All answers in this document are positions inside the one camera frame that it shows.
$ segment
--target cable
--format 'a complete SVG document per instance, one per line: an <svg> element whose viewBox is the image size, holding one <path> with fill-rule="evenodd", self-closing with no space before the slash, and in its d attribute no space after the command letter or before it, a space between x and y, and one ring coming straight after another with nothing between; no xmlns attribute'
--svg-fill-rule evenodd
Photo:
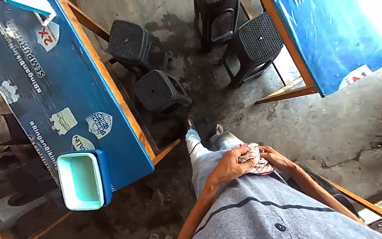
<svg viewBox="0 0 382 239"><path fill-rule="evenodd" d="M194 146L194 148L192 148L190 154L188 155L188 157L185 158L185 160L187 160L189 157L191 157L191 154L192 154L192 152L194 151L195 147L197 147L197 145L198 145L198 144L201 144L201 143L209 143L209 142L204 142L204 141L200 141L200 142L198 142L198 143Z"/></svg>

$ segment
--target flip-flop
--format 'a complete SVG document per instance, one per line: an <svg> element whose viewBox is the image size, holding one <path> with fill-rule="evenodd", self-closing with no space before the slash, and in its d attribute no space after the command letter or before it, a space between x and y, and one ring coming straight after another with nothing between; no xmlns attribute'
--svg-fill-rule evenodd
<svg viewBox="0 0 382 239"><path fill-rule="evenodd" d="M217 134L217 132L219 132L219 134L223 133L223 126L221 124L216 124L215 134Z"/></svg>
<svg viewBox="0 0 382 239"><path fill-rule="evenodd" d="M185 121L185 128L188 130L188 127L189 127L188 120L191 122L191 129L194 129L194 130L195 130L194 122L192 122L191 119L187 119L187 120Z"/></svg>

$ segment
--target red checkered cloth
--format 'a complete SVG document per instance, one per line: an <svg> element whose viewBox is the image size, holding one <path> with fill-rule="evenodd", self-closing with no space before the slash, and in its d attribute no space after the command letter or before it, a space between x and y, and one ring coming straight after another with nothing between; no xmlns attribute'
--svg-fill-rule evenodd
<svg viewBox="0 0 382 239"><path fill-rule="evenodd" d="M257 175L270 174L273 172L273 166L268 160L260 157L260 152L263 152L263 149L259 149L257 146L259 145L256 143L239 144L236 148L248 147L250 151L239 157L238 163L244 163L249 159L257 158L258 162L256 166L249 168L245 173L254 173Z"/></svg>

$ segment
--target black stripe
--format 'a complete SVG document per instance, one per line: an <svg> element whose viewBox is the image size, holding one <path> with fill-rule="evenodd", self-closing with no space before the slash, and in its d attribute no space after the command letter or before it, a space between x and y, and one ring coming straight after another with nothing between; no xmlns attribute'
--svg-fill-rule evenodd
<svg viewBox="0 0 382 239"><path fill-rule="evenodd" d="M334 212L333 209L331 208L315 208L315 207L306 207L306 206L301 206L301 205L290 205L290 204L287 204L287 205L278 205L276 203L273 203L273 202L270 202L270 201L265 201L265 202L262 202L262 201L259 201L257 198L254 198L254 197L248 197L244 200L242 200L241 202L237 203L237 204L230 204L230 205L227 205L227 206L223 206L215 211L213 211L210 215L209 215L209 218L207 219L206 223L201 226L199 229L197 229L197 231L195 231L194 235L197 234L199 231L203 230L204 227L207 225L207 223L209 222L209 220L216 214L226 210L226 209L230 209L230 208L240 208L244 205L246 205L248 202L250 201L255 201L255 202L258 202L262 205L265 205L265 206L274 206L274 207L277 207L277 208L280 208L280 209L289 209L289 208L296 208L296 209L306 209L306 210L312 210L312 211L318 211L318 212Z"/></svg>

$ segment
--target black wire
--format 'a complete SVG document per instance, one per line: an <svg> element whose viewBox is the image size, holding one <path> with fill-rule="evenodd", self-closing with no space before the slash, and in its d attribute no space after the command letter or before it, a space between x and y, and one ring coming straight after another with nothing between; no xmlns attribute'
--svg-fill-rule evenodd
<svg viewBox="0 0 382 239"><path fill-rule="evenodd" d="M192 150L191 150L191 152L190 152L190 154L188 155L188 157L187 158L185 158L185 160L187 160L189 157L191 157L191 154L192 154L192 152L194 151L194 149L195 149L195 147L197 147L197 145L198 144L201 144L202 142L200 141L199 143L197 143L195 146L194 146L194 148L192 148ZM191 180L188 182L188 188L189 188L189 190L191 191L191 193L195 193L195 191L193 191L192 189L191 189L191 185L192 185L192 182L191 182Z"/></svg>
<svg viewBox="0 0 382 239"><path fill-rule="evenodd" d="M191 157L191 154L192 154L192 152L194 151L195 147L197 147L197 145L198 145L198 144L201 144L201 143L209 143L209 142L204 142L204 141L200 141L200 142L198 142L198 143L194 146L194 148L192 148L190 154L188 155L188 157L185 158L185 160L187 160L189 157Z"/></svg>

